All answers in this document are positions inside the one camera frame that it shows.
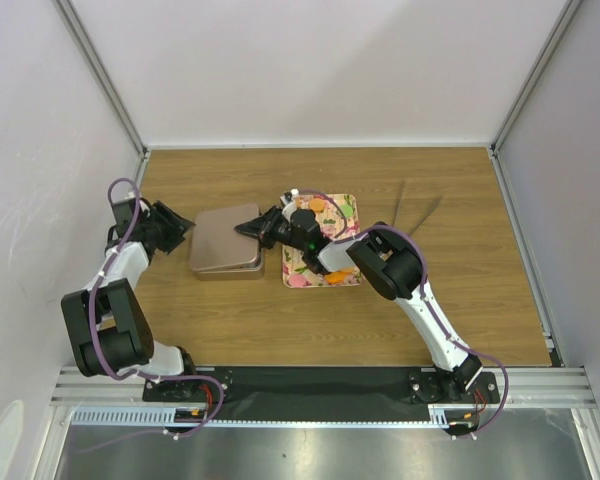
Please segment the gold cookie tin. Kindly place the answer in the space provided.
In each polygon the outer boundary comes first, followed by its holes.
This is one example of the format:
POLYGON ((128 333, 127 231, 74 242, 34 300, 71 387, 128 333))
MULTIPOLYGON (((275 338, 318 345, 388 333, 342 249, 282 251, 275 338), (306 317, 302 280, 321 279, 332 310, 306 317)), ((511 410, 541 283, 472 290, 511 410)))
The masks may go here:
POLYGON ((261 253, 256 260, 231 268, 216 268, 210 270, 193 269, 194 275, 200 280, 257 280, 264 275, 265 259, 261 253))

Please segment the pink tin lid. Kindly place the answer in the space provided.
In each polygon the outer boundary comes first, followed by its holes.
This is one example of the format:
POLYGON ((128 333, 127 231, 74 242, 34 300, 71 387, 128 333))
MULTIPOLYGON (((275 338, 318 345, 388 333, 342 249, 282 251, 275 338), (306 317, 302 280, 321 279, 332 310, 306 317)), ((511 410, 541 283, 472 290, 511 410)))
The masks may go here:
POLYGON ((189 254, 192 272, 193 269, 225 269, 254 262, 258 254, 262 254, 258 241, 236 233, 234 227, 259 215, 260 210, 255 203, 198 213, 194 219, 189 254))

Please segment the metal tongs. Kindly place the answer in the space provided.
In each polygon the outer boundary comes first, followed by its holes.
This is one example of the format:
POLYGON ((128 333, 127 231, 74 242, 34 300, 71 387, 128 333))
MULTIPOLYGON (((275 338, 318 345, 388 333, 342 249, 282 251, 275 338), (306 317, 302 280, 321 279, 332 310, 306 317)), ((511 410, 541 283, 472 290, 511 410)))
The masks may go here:
POLYGON ((394 208, 391 226, 414 235, 440 206, 443 194, 423 198, 411 198, 410 181, 403 179, 394 208))

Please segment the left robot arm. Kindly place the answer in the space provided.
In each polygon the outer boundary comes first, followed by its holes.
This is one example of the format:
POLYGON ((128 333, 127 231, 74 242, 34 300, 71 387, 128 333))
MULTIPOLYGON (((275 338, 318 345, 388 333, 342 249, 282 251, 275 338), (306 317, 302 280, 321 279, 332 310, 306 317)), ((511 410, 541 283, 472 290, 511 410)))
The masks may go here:
POLYGON ((203 402, 215 396, 182 347, 154 339, 134 289, 156 253, 170 254, 189 240, 189 267, 201 280, 255 279, 264 258, 258 242, 236 226, 259 214, 254 203, 208 210, 188 220, 157 201, 127 199, 111 205, 100 272, 65 295, 61 310, 79 371, 86 377, 144 373, 146 402, 203 402))

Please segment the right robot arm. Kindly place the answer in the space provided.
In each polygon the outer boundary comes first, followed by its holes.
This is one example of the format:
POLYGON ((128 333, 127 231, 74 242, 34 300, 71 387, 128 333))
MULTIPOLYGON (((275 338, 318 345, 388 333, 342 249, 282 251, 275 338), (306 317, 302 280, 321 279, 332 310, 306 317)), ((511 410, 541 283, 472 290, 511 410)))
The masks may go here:
POLYGON ((419 248, 403 232, 378 222, 348 239, 325 236, 310 210, 289 217, 272 207, 252 221, 262 246, 295 248, 310 271, 319 275, 355 267, 381 297, 409 317, 425 342, 433 365, 442 372, 442 394, 454 402, 472 395, 483 365, 452 327, 437 302, 419 248))

